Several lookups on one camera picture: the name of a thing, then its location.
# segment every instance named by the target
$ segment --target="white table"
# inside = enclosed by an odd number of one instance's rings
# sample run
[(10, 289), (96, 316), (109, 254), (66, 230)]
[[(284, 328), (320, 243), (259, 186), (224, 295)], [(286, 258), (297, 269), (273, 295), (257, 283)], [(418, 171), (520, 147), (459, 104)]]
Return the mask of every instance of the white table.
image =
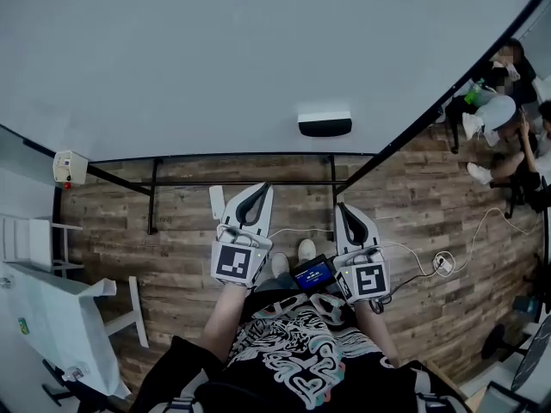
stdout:
[[(94, 302), (94, 297), (115, 295), (115, 282), (103, 279), (90, 287), (17, 263), (4, 267), (9, 288), (1, 292), (8, 293), (13, 323), (24, 319), (28, 327), (22, 339), (66, 374), (78, 368), (84, 374), (79, 381), (94, 390), (119, 398), (130, 394)], [(133, 321), (141, 321), (141, 312), (135, 312)]]

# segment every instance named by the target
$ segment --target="person's arm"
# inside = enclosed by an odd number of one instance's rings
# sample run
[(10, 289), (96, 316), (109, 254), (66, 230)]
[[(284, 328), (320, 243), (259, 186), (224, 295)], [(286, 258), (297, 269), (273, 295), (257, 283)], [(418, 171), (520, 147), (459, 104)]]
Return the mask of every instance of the person's arm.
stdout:
[(197, 343), (222, 362), (227, 361), (235, 340), (246, 294), (246, 287), (225, 285)]
[(530, 127), (528, 122), (526, 121), (526, 118), (524, 117), (524, 114), (522, 114), (522, 119), (520, 123), (520, 133), (523, 139), (523, 147), (524, 147), (524, 156), (526, 159), (526, 163), (528, 164), (528, 170), (530, 173), (537, 173), (536, 170), (536, 159), (534, 158), (534, 152), (532, 151), (532, 148), (530, 147), (530, 141), (528, 137), (528, 133), (530, 131)]
[(399, 367), (398, 350), (388, 333), (387, 325), (382, 315), (374, 313), (367, 300), (357, 301), (354, 307), (356, 309), (358, 329), (375, 343), (394, 367)]

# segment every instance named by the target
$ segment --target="person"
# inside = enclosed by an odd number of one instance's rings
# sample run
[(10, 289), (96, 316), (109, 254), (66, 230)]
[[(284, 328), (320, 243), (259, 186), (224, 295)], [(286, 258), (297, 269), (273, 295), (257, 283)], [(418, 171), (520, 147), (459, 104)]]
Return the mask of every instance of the person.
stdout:
[[(528, 201), (531, 202), (533, 193), (541, 185), (540, 175), (551, 170), (551, 101), (542, 103), (539, 111), (541, 117), (531, 123), (526, 121), (526, 117), (522, 113), (522, 122), (519, 127), (520, 152), (509, 157), (493, 170), (468, 163), (469, 175), (484, 185), (515, 175), (523, 187)], [(530, 139), (530, 129), (536, 134), (535, 139)], [(536, 211), (540, 208), (534, 205), (533, 207)]]
[[(510, 39), (488, 62), (478, 66), (473, 78), (455, 93), (456, 97), (461, 96), (455, 103), (460, 102), (462, 110), (466, 110), (462, 113), (462, 123), (467, 140), (482, 132), (488, 145), (494, 147), (500, 139), (514, 135), (517, 125), (505, 125), (515, 115), (517, 105), (505, 93), (522, 77), (515, 65), (523, 59), (524, 49), (520, 41)], [(484, 79), (483, 88), (474, 98), (473, 105), (462, 102), (462, 97), (480, 79)]]
[[(313, 241), (303, 241), (300, 261), (315, 256)], [(130, 412), (467, 411), (420, 363), (398, 367), (387, 326), (368, 301), (352, 310), (338, 295), (308, 298), (281, 253), (272, 271), (248, 297), (225, 284), (201, 338), (173, 337)]]

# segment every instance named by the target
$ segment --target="shoe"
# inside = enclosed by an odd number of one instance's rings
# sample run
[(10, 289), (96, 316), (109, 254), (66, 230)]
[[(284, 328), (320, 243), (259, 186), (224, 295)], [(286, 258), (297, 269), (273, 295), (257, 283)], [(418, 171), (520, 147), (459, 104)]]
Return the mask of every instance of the shoe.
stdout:
[(309, 238), (305, 238), (299, 245), (299, 263), (308, 262), (316, 256), (316, 245)]
[(471, 177), (476, 179), (482, 185), (486, 185), (492, 180), (492, 172), (489, 169), (476, 165), (475, 163), (469, 162), (467, 164), (467, 171)]
[(499, 142), (499, 133), (495, 130), (491, 130), (490, 132), (484, 132), (484, 137), (486, 138), (486, 142), (491, 147), (494, 147)]
[(276, 252), (272, 256), (272, 274), (277, 278), (286, 272), (289, 272), (289, 260), (282, 252)]
[(467, 140), (470, 140), (475, 133), (482, 130), (482, 126), (484, 126), (484, 121), (476, 114), (463, 114), (463, 128), (465, 129)]

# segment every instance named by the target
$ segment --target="black t-shirt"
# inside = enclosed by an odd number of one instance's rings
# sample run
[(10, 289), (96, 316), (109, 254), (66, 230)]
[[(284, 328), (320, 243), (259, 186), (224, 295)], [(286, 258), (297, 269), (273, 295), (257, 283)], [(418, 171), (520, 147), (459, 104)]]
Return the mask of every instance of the black t-shirt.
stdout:
[[(284, 295), (240, 325), (227, 363), (175, 336), (131, 412), (180, 411), (192, 404), (189, 411), (207, 413), (418, 411), (419, 396), (428, 393), (446, 396), (436, 401), (439, 412), (466, 411), (419, 363), (394, 369), (340, 298)], [(250, 299), (248, 306), (258, 301)]]

